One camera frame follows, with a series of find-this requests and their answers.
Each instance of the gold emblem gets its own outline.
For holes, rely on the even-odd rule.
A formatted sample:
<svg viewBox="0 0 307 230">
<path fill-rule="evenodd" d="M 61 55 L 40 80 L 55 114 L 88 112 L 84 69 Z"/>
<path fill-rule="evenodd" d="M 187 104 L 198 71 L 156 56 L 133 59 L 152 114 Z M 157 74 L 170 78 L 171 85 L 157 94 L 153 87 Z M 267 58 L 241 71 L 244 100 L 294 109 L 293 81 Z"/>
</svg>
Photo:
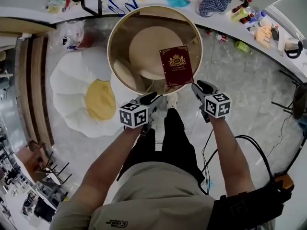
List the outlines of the gold emblem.
<svg viewBox="0 0 307 230">
<path fill-rule="evenodd" d="M 183 58 L 183 56 L 174 55 L 173 58 L 169 59 L 169 66 L 170 67 L 177 67 L 182 66 L 186 64 L 186 60 Z"/>
</svg>

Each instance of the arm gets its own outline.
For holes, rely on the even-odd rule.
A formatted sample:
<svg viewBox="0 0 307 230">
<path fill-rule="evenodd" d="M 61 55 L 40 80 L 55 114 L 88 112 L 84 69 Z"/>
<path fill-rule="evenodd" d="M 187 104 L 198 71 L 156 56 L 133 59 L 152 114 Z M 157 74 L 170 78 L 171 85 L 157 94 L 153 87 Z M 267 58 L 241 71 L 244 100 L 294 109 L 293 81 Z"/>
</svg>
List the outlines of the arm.
<svg viewBox="0 0 307 230">
<path fill-rule="evenodd" d="M 126 128 L 96 159 L 71 198 L 94 212 L 102 206 L 110 186 L 115 181 L 142 127 Z"/>
<path fill-rule="evenodd" d="M 210 116 L 228 196 L 254 190 L 248 162 L 223 118 Z"/>
</svg>

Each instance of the white table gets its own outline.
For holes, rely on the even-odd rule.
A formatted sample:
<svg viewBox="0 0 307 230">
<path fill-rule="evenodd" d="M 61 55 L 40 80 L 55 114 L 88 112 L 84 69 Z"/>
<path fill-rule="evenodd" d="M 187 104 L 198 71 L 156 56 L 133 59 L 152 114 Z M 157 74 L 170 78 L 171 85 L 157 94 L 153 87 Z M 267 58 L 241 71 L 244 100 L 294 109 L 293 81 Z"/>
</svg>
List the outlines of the white table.
<svg viewBox="0 0 307 230">
<path fill-rule="evenodd" d="M 51 208 L 53 208 L 55 211 L 57 210 L 57 208 L 55 208 L 55 207 L 49 202 L 49 200 L 48 200 L 44 195 L 42 195 L 38 190 L 33 189 L 33 188 L 31 188 L 31 190 L 32 190 L 36 195 L 40 196 L 40 197 L 44 200 L 44 202 L 45 202 L 46 204 L 48 204 Z"/>
</svg>

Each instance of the person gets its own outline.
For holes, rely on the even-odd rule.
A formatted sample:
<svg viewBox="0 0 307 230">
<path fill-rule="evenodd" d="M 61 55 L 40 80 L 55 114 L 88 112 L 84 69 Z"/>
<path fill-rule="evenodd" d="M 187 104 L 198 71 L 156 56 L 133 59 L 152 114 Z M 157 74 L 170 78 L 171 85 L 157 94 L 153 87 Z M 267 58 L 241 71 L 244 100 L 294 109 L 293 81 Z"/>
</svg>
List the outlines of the person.
<svg viewBox="0 0 307 230">
<path fill-rule="evenodd" d="M 203 230 L 214 199 L 204 195 L 204 180 L 194 147 L 167 98 L 162 151 L 155 151 L 155 131 L 139 136 L 142 127 L 126 128 L 90 166 L 70 201 L 59 204 L 51 230 Z M 255 189 L 244 154 L 224 118 L 210 117 L 228 196 Z M 103 205 L 118 175 L 121 187 L 111 204 Z M 261 226 L 272 229 L 272 224 Z"/>
</svg>

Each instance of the black shorts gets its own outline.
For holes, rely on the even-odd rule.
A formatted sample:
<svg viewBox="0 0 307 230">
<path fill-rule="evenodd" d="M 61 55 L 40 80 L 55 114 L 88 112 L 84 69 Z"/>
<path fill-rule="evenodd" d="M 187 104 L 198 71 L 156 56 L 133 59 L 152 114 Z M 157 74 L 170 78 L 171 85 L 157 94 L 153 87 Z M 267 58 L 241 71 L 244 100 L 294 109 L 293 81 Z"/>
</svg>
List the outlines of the black shorts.
<svg viewBox="0 0 307 230">
<path fill-rule="evenodd" d="M 201 170 L 197 166 L 194 147 L 190 144 L 184 131 L 183 122 L 176 109 L 170 108 L 164 119 L 165 136 L 162 151 L 155 151 L 155 130 L 150 129 L 146 136 L 140 136 L 131 149 L 119 172 L 117 180 L 123 173 L 137 163 L 165 162 L 190 173 L 200 184 L 204 181 Z"/>
</svg>

